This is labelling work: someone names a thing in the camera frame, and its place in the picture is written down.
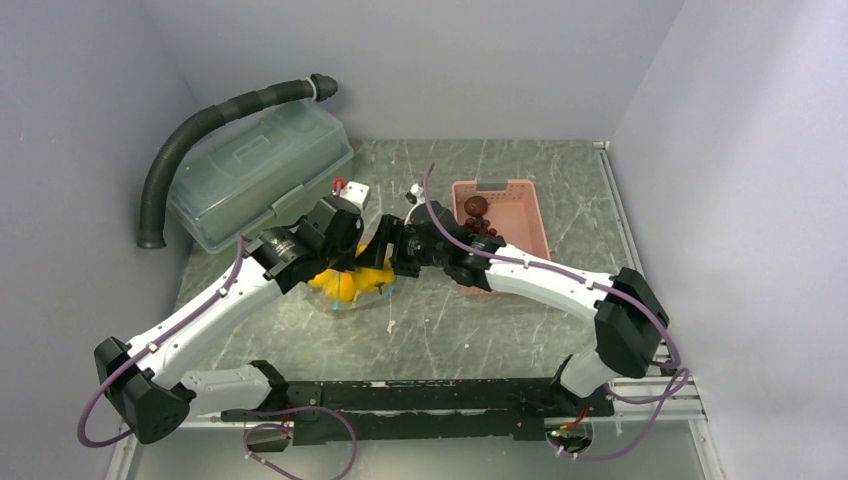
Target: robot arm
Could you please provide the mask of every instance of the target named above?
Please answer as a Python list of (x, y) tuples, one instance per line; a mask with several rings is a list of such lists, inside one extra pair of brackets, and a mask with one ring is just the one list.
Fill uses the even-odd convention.
[[(462, 285), (525, 296), (592, 326), (596, 334), (593, 344), (567, 358), (555, 375), (565, 401), (577, 403), (617, 376), (645, 375), (659, 345), (656, 330), (635, 309), (609, 298), (599, 288), (587, 286), (594, 282), (623, 289), (667, 318), (637, 272), (622, 269), (610, 276), (570, 269), (590, 280), (583, 284), (547, 270), (526, 268), (531, 260), (553, 262), (532, 257), (495, 237), (466, 232), (437, 202), (432, 204), (436, 217), (460, 242), (523, 259), (525, 266), (460, 250), (446, 241), (420, 205), (415, 205), (405, 219), (383, 215), (374, 238), (356, 256), (363, 232), (360, 209), (367, 194), (361, 195), (363, 190), (358, 187), (353, 191), (359, 193), (346, 196), (343, 191), (340, 196), (320, 200), (295, 227), (260, 233), (245, 249), (242, 269), (228, 290), (221, 289), (230, 271), (160, 325), (133, 337), (129, 344), (110, 338), (97, 347), (95, 359), (101, 381), (145, 347), (151, 352), (106, 391), (106, 397), (141, 443), (165, 437), (189, 415), (236, 408), (273, 410), (271, 406), (287, 404), (287, 383), (267, 362), (213, 372), (188, 369), (206, 344), (229, 334), (251, 312), (298, 283), (326, 268), (379, 268), (387, 256), (398, 275), (417, 277), (421, 267), (439, 267)], [(216, 292), (221, 298), (206, 311), (161, 345), (152, 343), (162, 331), (196, 313)]]

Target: black flexible hose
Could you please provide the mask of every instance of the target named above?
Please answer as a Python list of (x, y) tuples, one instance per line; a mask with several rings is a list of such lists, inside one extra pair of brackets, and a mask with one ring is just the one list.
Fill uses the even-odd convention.
[(137, 244), (141, 248), (162, 248), (165, 238), (165, 208), (174, 175), (191, 147), (217, 128), (274, 105), (304, 98), (322, 101), (338, 91), (331, 77), (314, 73), (309, 80), (278, 83), (262, 90), (233, 97), (204, 108), (184, 121), (165, 141), (147, 172), (141, 192)]

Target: yellow object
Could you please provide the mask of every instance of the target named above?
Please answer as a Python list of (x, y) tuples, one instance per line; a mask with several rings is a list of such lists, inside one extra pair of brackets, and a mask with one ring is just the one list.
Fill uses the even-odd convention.
[[(356, 255), (362, 253), (367, 246), (362, 244), (356, 247)], [(307, 283), (314, 288), (323, 288), (324, 296), (330, 300), (348, 303), (356, 298), (357, 291), (375, 292), (384, 285), (391, 285), (394, 281), (395, 272), (392, 271), (387, 260), (382, 270), (359, 267), (353, 273), (340, 273), (328, 268)]]
[(324, 295), (330, 300), (338, 300), (339, 302), (352, 302), (356, 297), (356, 285), (353, 283), (353, 277), (350, 273), (335, 273), (327, 283), (324, 284)]
[(392, 271), (389, 262), (386, 262), (382, 270), (357, 268), (352, 277), (357, 289), (363, 292), (374, 292), (384, 285), (391, 285), (395, 281), (395, 272)]
[(334, 273), (338, 274), (339, 272), (337, 272), (335, 270), (330, 270), (328, 268), (328, 269), (324, 270), (323, 272), (319, 273), (318, 275), (315, 275), (315, 277), (307, 283), (309, 283), (310, 287), (321, 288), (324, 285), (326, 285), (327, 282), (330, 281), (330, 279), (335, 278), (333, 276)]

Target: gray marble countertop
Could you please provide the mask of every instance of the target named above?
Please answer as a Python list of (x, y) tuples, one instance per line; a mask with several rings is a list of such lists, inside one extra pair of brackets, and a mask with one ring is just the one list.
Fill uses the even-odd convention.
[[(456, 180), (528, 178), (536, 186), (551, 258), (617, 272), (627, 264), (604, 174), (590, 142), (460, 140), (351, 142), (354, 180), (371, 185), (364, 211), (403, 216), (404, 193), (436, 162), (432, 194), (450, 203)], [(232, 261), (194, 245), (178, 306)], [(302, 285), (210, 345), (199, 370), (274, 364), (289, 380), (380, 380), (553, 375), (589, 341), (589, 328), (560, 311), (513, 295), (465, 296), (438, 269), (406, 280), (389, 299), (361, 309), (316, 308)], [(391, 333), (389, 323), (393, 322)]]

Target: white wall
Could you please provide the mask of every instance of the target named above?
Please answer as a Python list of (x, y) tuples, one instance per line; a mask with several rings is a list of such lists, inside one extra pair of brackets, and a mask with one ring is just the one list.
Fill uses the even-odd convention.
[[(0, 478), (103, 478), (92, 352), (174, 305), (187, 239), (135, 246), (157, 146), (197, 107), (136, 0), (0, 6)], [(111, 407), (90, 434), (117, 431)]]
[(613, 136), (729, 478), (845, 478), (848, 4), (686, 2)]
[(201, 104), (312, 72), (354, 138), (609, 139), (683, 0), (144, 0)]

